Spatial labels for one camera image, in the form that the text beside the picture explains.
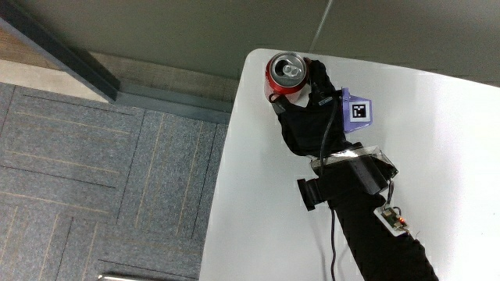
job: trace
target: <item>circuit board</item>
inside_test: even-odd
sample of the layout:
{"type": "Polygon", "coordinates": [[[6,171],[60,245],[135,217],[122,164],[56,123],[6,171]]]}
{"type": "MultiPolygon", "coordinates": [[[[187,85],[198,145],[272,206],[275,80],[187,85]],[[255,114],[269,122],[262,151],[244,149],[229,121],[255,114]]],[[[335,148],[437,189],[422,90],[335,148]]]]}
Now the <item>circuit board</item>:
{"type": "Polygon", "coordinates": [[[376,208],[373,213],[394,236],[409,233],[408,224],[391,206],[376,208]]]}

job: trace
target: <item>red soda can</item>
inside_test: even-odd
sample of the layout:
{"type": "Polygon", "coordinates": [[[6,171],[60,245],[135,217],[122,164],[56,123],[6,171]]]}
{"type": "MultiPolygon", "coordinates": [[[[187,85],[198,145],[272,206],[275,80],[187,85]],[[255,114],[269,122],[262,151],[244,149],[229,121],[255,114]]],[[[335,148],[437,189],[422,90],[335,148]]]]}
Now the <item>red soda can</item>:
{"type": "Polygon", "coordinates": [[[307,65],[300,55],[294,52],[275,55],[266,66],[266,97],[276,93],[296,100],[307,82],[307,74],[307,65]]]}

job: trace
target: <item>gray wall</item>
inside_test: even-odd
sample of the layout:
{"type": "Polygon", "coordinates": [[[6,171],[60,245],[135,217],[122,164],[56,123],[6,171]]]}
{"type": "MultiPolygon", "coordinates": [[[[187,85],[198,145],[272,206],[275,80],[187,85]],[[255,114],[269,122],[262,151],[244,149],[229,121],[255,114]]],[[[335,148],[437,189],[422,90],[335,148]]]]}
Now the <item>gray wall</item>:
{"type": "MultiPolygon", "coordinates": [[[[90,51],[237,79],[255,48],[308,51],[327,1],[16,0],[90,51]]],[[[313,52],[500,84],[500,2],[335,1],[313,52]]]]}

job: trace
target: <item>white table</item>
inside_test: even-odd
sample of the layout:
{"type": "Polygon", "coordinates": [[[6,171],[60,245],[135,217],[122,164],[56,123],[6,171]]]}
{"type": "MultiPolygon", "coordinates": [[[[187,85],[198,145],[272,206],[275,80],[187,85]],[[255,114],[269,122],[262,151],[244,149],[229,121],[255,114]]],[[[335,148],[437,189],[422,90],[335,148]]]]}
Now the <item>white table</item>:
{"type": "MultiPolygon", "coordinates": [[[[263,94],[278,53],[246,59],[223,150],[200,280],[331,280],[330,211],[307,212],[293,155],[263,94]]],[[[351,142],[379,145],[400,173],[393,202],[440,280],[499,279],[500,89],[354,59],[319,59],[335,87],[373,100],[373,125],[351,142]]],[[[336,225],[337,280],[363,280],[336,225]]]]}

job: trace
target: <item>floor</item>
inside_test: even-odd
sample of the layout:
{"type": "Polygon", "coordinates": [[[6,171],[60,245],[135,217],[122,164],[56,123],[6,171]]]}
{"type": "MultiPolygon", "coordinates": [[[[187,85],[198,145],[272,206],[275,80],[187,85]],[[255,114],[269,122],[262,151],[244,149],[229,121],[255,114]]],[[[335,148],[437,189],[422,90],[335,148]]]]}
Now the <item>floor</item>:
{"type": "Polygon", "coordinates": [[[197,279],[226,132],[0,84],[0,280],[197,279]]]}

